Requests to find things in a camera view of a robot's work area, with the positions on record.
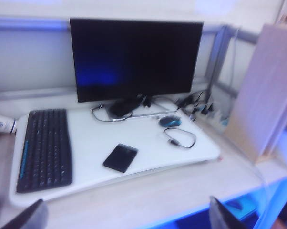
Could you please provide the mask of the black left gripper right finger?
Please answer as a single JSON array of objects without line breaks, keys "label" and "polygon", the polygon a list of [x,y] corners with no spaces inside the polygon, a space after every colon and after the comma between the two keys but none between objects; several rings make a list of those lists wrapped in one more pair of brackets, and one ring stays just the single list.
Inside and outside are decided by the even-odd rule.
[{"label": "black left gripper right finger", "polygon": [[212,229],[246,229],[246,225],[214,196],[210,196],[209,220]]}]

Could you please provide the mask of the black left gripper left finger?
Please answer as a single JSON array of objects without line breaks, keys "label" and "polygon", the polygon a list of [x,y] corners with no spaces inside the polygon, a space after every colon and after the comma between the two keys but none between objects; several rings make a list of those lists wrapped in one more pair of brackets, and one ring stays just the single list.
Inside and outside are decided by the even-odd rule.
[{"label": "black left gripper left finger", "polygon": [[2,229],[45,229],[49,218],[47,204],[39,199],[18,214]]}]

